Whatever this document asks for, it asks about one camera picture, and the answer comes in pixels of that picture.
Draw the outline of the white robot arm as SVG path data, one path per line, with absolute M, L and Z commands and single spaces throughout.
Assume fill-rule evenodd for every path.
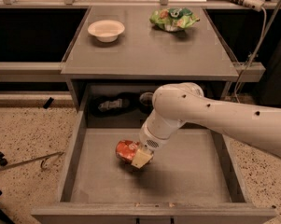
M 281 158 L 281 108 L 212 100 L 194 83 L 154 91 L 153 111 L 139 133 L 132 166 L 142 168 L 186 123 L 194 123 Z

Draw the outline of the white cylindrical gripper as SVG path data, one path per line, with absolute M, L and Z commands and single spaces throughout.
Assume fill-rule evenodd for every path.
M 147 149 L 138 149 L 133 157 L 132 166 L 142 168 L 153 158 L 153 152 L 168 143 L 170 136 L 185 124 L 183 120 L 166 119 L 153 110 L 143 123 L 140 143 Z

